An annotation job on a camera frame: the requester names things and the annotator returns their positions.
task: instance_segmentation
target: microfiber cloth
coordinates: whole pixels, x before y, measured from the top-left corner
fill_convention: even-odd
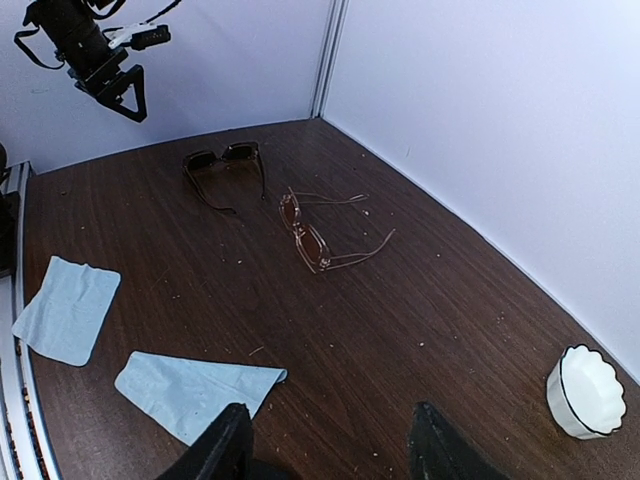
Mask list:
[[[281,368],[209,363],[133,352],[116,389],[188,446],[231,403],[255,416],[273,386],[287,378]]]
[[[119,284],[119,273],[51,257],[42,288],[12,332],[42,356],[86,365]]]

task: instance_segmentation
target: bowl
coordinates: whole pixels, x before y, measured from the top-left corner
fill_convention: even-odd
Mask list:
[[[623,393],[614,368],[586,345],[567,347],[547,379],[554,420],[581,440],[608,437],[622,427]]]

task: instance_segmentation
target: table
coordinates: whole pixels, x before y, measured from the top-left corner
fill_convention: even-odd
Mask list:
[[[232,218],[198,201],[181,159],[243,140],[260,142],[268,198],[251,168],[207,179],[207,192],[238,210]],[[361,265],[313,275],[277,212],[288,186],[370,195],[304,207],[336,254],[398,233]],[[638,386],[617,368],[629,412],[619,433],[565,435],[546,405],[546,375],[565,346],[597,343],[469,226],[323,120],[187,138],[35,176],[27,300],[51,255],[122,274],[86,367],[33,355],[65,479],[151,479],[184,451],[113,387],[134,350],[287,368],[255,419],[255,454],[301,478],[408,478],[421,400],[513,478],[640,478]]]

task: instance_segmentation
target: brown sunglasses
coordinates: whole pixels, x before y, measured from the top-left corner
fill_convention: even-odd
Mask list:
[[[299,202],[298,196],[313,197],[319,200]],[[303,224],[300,221],[302,216],[300,205],[346,205],[361,202],[367,198],[366,195],[356,195],[347,200],[332,200],[322,195],[316,195],[315,193],[295,193],[291,188],[289,188],[289,193],[282,197],[280,201],[280,216],[282,217],[282,221],[289,231],[293,233],[298,252],[313,273],[348,267],[368,260],[382,250],[396,230],[391,230],[382,244],[372,252],[332,256],[322,235],[320,235],[312,225]]]
[[[260,156],[260,150],[256,142],[234,143],[229,145],[220,157],[211,150],[201,150],[187,155],[182,161],[182,173],[193,187],[198,198],[206,205],[220,212],[237,213],[231,207],[218,207],[213,205],[207,198],[202,186],[196,180],[194,174],[205,169],[212,169],[218,163],[225,163],[228,166],[237,165],[242,162],[255,162],[260,170],[262,178],[262,199],[265,199],[266,178],[264,172],[264,164]]]

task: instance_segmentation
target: sunglasses lens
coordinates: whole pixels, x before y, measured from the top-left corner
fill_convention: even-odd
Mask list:
[[[282,199],[282,215],[289,228],[293,228],[296,223],[296,206],[293,199],[286,196]]]
[[[253,145],[230,145],[222,154],[222,158],[225,160],[248,160],[255,151],[256,147]]]
[[[318,240],[316,240],[316,237],[314,237],[307,225],[304,225],[302,227],[302,232],[300,233],[300,243],[302,244],[302,248],[304,249],[307,258],[314,265],[318,265],[322,256],[322,246],[320,245],[320,243],[318,243]]]
[[[213,152],[197,152],[192,153],[185,158],[184,164],[187,170],[195,172],[201,168],[209,167],[217,160],[216,154]]]

